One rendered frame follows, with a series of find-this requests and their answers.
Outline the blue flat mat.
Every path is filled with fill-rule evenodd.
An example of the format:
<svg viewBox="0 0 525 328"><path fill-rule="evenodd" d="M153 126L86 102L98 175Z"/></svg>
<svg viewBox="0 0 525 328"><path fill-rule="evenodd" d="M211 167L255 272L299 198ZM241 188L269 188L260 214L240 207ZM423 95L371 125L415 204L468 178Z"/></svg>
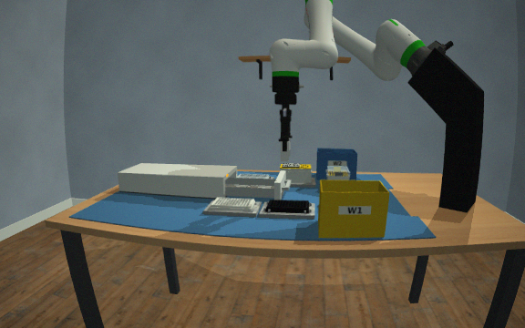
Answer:
<svg viewBox="0 0 525 328"><path fill-rule="evenodd" d="M356 174L356 180L380 180L389 191L385 237L319 238L318 208L320 180L316 173L315 188L290 187L281 200L309 200L315 203L314 219L259 218L265 202L273 198L227 197L254 199L262 206L257 217L203 214L213 199L182 198L138 193L116 192L69 216L109 224L172 231L180 233L280 241L389 241L435 239L436 236L418 217L410 216L390 190L394 188L381 174Z"/></svg>

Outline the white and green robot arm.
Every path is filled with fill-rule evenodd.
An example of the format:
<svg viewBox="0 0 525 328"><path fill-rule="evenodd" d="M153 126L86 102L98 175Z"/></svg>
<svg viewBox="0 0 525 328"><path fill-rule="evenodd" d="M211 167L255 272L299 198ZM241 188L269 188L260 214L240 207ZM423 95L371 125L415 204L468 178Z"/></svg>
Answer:
<svg viewBox="0 0 525 328"><path fill-rule="evenodd" d="M335 43L385 81L397 78L402 66L413 76L434 48L446 54L453 46L452 41L445 45L435 41L425 46L395 19L378 28L374 44L333 17L333 0L305 0L304 23L310 30L309 40L280 39L270 48L273 81L270 87L276 94L294 94L304 87L299 85L302 67L333 67L338 59Z"/></svg>

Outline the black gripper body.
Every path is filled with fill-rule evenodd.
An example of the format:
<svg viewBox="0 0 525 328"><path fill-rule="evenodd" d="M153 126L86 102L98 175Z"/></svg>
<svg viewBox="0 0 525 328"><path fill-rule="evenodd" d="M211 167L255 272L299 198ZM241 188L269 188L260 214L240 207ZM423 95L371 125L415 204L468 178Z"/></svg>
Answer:
<svg viewBox="0 0 525 328"><path fill-rule="evenodd" d="M282 110L284 108L286 108L286 110L290 110L289 104L296 105L296 94L275 94L274 103L276 105L282 105Z"/></svg>

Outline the olive yellow open bin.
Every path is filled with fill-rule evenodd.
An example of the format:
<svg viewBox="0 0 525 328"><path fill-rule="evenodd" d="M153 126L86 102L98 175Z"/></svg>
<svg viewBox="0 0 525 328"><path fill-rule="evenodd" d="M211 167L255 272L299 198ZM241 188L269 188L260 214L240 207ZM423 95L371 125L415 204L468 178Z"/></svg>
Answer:
<svg viewBox="0 0 525 328"><path fill-rule="evenodd" d="M319 238L385 237L389 191L380 180L320 179L320 196Z"/></svg>

